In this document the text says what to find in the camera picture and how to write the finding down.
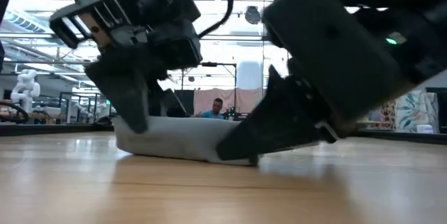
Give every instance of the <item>green light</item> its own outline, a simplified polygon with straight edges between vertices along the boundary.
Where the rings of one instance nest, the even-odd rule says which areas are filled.
[[[397,45],[397,41],[396,41],[396,40],[393,40],[393,39],[391,39],[391,38],[385,38],[385,40],[386,40],[388,43],[390,43],[390,44]]]

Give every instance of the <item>man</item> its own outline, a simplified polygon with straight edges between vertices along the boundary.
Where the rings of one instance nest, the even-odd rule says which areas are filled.
[[[224,119],[224,116],[220,113],[222,110],[223,101],[220,98],[214,99],[212,103],[212,110],[206,110],[193,115],[192,117],[202,117],[208,119]]]

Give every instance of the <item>blue shirt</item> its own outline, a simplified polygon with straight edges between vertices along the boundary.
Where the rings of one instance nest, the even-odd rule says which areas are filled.
[[[214,114],[212,110],[204,111],[199,114],[199,117],[207,119],[224,119],[224,116],[220,113]]]

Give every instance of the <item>pink backdrop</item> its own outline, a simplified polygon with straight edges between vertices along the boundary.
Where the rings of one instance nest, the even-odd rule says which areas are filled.
[[[261,89],[237,89],[236,111],[251,112],[259,102]],[[210,89],[194,91],[194,114],[212,109],[214,99],[221,98],[223,107],[221,112],[234,106],[235,90]]]

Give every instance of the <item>wooden floor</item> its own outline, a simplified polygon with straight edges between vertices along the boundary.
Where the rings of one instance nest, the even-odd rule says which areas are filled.
[[[111,133],[0,138],[0,223],[445,224],[447,147],[345,140],[258,169],[130,156]]]

